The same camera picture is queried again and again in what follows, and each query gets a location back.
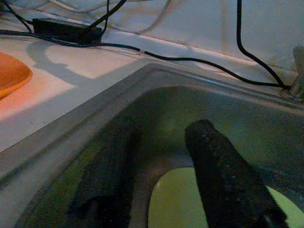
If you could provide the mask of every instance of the sink basin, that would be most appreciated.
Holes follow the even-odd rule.
[[[304,211],[303,108],[210,74],[147,65],[2,152],[0,227],[94,227],[79,216],[91,198],[106,202],[109,224],[147,227],[157,181],[193,166],[184,128],[199,119]]]

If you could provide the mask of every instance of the black cable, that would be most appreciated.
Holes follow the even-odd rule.
[[[11,14],[13,14],[11,11],[9,11],[9,10],[6,10],[6,9],[4,9],[4,10],[0,10],[0,12],[5,12],[5,13],[11,13]],[[26,23],[28,23],[28,24],[33,24],[33,22],[31,22],[30,20],[26,20],[26,19],[24,19],[23,17],[22,17],[22,19],[26,22]]]
[[[110,10],[110,0],[106,0],[106,13],[109,13],[109,10]],[[109,18],[107,18],[106,20],[105,20],[105,23],[104,23],[104,30],[102,31],[102,33],[101,33],[101,37],[103,36],[103,34],[105,33],[105,31],[106,31],[106,28],[107,28],[107,26],[108,26],[108,20],[109,20]]]
[[[90,31],[92,28],[95,28],[98,24],[103,22],[104,20],[108,19],[111,15],[113,15],[116,11],[118,11],[127,0],[121,0],[117,5],[115,5],[110,11],[108,11],[106,14],[104,14],[100,19],[93,22],[91,25],[87,26],[83,32],[79,34],[79,36],[84,35],[88,31]]]
[[[157,54],[154,54],[154,53],[151,53],[149,51],[145,51],[144,52],[146,55],[149,55],[149,56],[152,56],[152,57],[155,57],[155,58],[159,58],[159,59],[163,59],[163,60],[168,60],[168,61],[195,61],[195,62],[199,62],[199,63],[204,63],[204,64],[207,64],[207,65],[210,65],[210,66],[213,66],[217,69],[220,69],[230,75],[232,75],[233,77],[243,81],[243,82],[246,82],[246,83],[250,83],[250,84],[253,84],[253,85],[258,85],[258,86],[272,86],[272,87],[280,87],[280,85],[278,84],[275,84],[275,83],[267,83],[267,82],[256,82],[256,81],[252,81],[252,80],[249,80],[249,79],[246,79],[246,78],[243,78],[239,75],[237,75],[236,73],[228,70],[227,68],[221,66],[221,65],[218,65],[216,63],[212,63],[212,62],[209,62],[209,61],[206,61],[206,60],[203,60],[203,59],[199,59],[199,58],[191,58],[191,57],[165,57],[165,56],[160,56],[160,55],[157,55]]]
[[[262,60],[260,60],[258,57],[254,56],[250,52],[248,52],[243,44],[241,39],[241,30],[242,30],[242,0],[237,0],[237,47],[238,49],[247,57],[251,58],[252,60],[256,61],[259,65],[261,65],[263,68],[265,68],[272,76],[273,78],[278,82],[279,87],[283,89],[289,89],[290,86],[285,85],[283,81],[280,79],[280,77],[276,74],[273,69],[271,69],[266,63],[264,63]]]
[[[9,35],[9,36],[28,36],[28,37],[35,37],[35,38],[39,38],[39,39],[43,39],[52,43],[56,43],[56,44],[60,44],[60,45],[64,45],[64,46],[69,46],[69,47],[75,47],[75,48],[86,48],[86,47],[102,47],[102,46],[107,46],[107,47],[118,47],[118,48],[126,48],[126,49],[130,49],[130,50],[134,50],[134,51],[141,51],[140,48],[138,47],[133,47],[133,46],[129,46],[129,45],[123,45],[123,44],[113,44],[113,43],[100,43],[100,44],[76,44],[76,43],[69,43],[69,42],[65,42],[65,41],[60,41],[60,40],[56,40],[47,36],[42,36],[42,35],[37,35],[37,34],[33,34],[33,33],[28,33],[28,32],[17,32],[17,31],[9,31],[9,30],[0,30],[0,35]],[[165,57],[165,56],[161,56],[161,55],[157,55],[154,54],[152,52],[149,51],[144,51],[143,52],[146,55],[155,57],[155,58],[159,58],[159,59],[163,59],[163,60],[169,60],[169,61],[195,61],[195,62],[200,62],[200,63],[204,63],[204,64],[208,64],[210,66],[216,67],[230,75],[232,75],[233,77],[246,82],[246,83],[250,83],[253,85],[258,85],[258,86],[272,86],[272,87],[281,87],[278,84],[274,84],[274,83],[266,83],[266,82],[256,82],[256,81],[252,81],[246,78],[243,78],[239,75],[237,75],[236,73],[228,70],[227,68],[220,66],[218,64],[203,60],[203,59],[198,59],[198,58],[191,58],[191,57]]]
[[[9,11],[28,29],[30,33],[32,33],[32,30],[27,25],[27,20],[25,20],[23,17],[18,15],[5,0],[0,0],[8,9]]]

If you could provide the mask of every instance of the power adapter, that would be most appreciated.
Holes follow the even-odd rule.
[[[52,18],[33,19],[32,23],[35,34],[56,37],[58,40],[78,44],[97,44],[101,42],[102,29],[98,27],[82,34],[86,28],[86,25],[83,24]]]

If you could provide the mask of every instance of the faucet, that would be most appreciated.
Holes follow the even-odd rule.
[[[294,80],[289,91],[281,94],[282,97],[300,102],[304,99],[304,47],[297,46],[294,48],[294,60],[297,68],[298,76]]]

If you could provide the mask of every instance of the orange plate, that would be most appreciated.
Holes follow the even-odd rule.
[[[0,98],[24,86],[32,75],[24,63],[0,52]]]

